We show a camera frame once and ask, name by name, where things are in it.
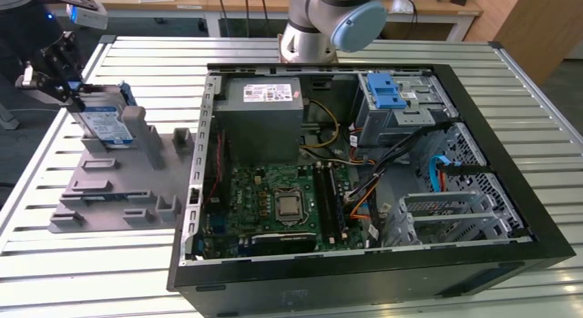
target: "blue drive bay latch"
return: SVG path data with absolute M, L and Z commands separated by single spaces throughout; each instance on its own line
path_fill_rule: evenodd
M 400 85 L 386 72 L 367 75 L 369 87 L 375 97 L 377 109 L 405 109 L 408 102 L 400 94 Z

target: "aluminum slotted table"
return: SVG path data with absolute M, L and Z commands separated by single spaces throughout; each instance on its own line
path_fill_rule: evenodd
M 566 238 L 583 253 L 583 138 L 505 50 L 489 44 L 386 41 L 339 57 L 346 63 L 453 66 Z M 175 127 L 197 130 L 207 63 L 277 61 L 275 39 L 106 37 L 86 76 L 97 84 L 126 80 L 149 109 L 149 123 L 165 133 Z M 81 136 L 82 129 L 62 110 L 0 211 L 0 316 L 199 317 L 182 296 L 166 291 L 174 230 L 47 230 L 82 155 Z M 473 297 L 310 314 L 581 317 L 582 283 L 583 257 L 574 257 Z

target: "motherboard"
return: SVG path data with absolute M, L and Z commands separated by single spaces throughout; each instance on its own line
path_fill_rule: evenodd
M 349 189 L 342 164 L 233 168 L 229 206 L 209 212 L 207 255 L 234 258 L 363 248 L 361 225 L 347 221 L 342 206 Z

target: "white sticker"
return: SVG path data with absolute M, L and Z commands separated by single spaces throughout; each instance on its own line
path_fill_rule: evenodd
M 350 135 L 350 146 L 358 147 L 358 136 Z
M 87 106 L 82 116 L 103 143 L 123 146 L 133 142 L 134 137 L 119 118 L 115 106 Z
M 257 84 L 245 87 L 245 102 L 293 101 L 291 84 Z
M 406 92 L 404 92 L 404 93 L 401 93 L 401 97 L 402 98 L 418 98 L 418 95 L 416 94 L 416 92 L 414 91 L 406 91 Z
M 373 224 L 369 225 L 369 234 L 371 234 L 375 240 L 379 240 L 379 230 L 373 226 Z
M 105 197 L 83 197 L 86 201 L 106 201 Z
M 201 6 L 201 5 L 177 5 L 177 9 L 202 10 L 203 6 Z

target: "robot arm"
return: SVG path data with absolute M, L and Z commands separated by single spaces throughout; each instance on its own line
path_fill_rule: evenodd
M 14 52 L 25 74 L 13 82 L 43 102 L 65 104 L 79 112 L 85 59 L 77 45 L 77 36 L 65 32 L 47 3 L 69 4 L 69 12 L 95 12 L 89 16 L 107 16 L 94 0 L 0 0 L 0 40 Z
M 290 0 L 282 58 L 293 63 L 333 62 L 335 49 L 362 50 L 386 21 L 387 10 L 377 0 Z

